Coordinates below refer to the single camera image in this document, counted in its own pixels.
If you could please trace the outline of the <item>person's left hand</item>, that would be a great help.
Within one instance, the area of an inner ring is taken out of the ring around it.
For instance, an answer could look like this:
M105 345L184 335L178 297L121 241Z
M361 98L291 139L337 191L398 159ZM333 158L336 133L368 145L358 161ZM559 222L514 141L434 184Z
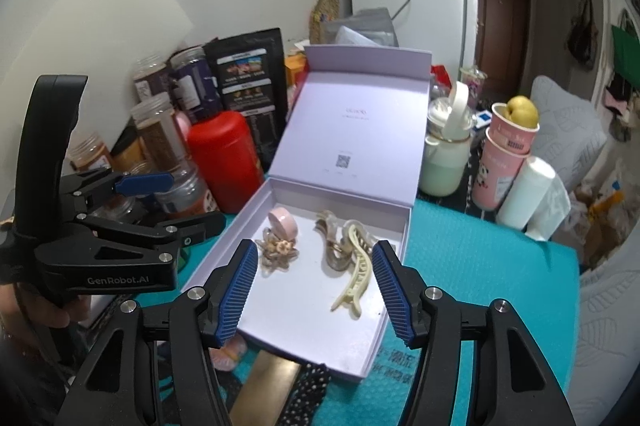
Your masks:
M85 321L90 316L90 296L74 297L71 302L59 307L21 285L14 291L23 315L34 324L48 328L66 328L70 323Z

